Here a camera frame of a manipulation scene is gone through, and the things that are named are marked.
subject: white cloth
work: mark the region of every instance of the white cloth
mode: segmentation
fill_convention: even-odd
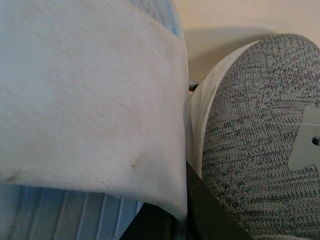
[[[0,0],[0,181],[187,216],[185,42],[127,1]]]

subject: wall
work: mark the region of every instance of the wall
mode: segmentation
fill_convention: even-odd
[[[185,35],[189,79],[200,82],[229,53],[294,33],[320,46],[318,0],[174,0]]]

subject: black object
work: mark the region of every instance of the black object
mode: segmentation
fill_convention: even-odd
[[[186,163],[187,240],[253,240]],[[145,203],[120,240],[171,240],[174,217]]]
[[[188,216],[201,240],[253,240],[212,195],[189,163],[186,163]]]
[[[173,223],[170,213],[144,203],[120,240],[171,240]]]

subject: gray knit sneaker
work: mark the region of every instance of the gray knit sneaker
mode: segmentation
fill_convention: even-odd
[[[217,89],[202,179],[252,236],[320,240],[318,170],[288,167],[305,106],[320,108],[320,50],[294,34],[249,47]]]

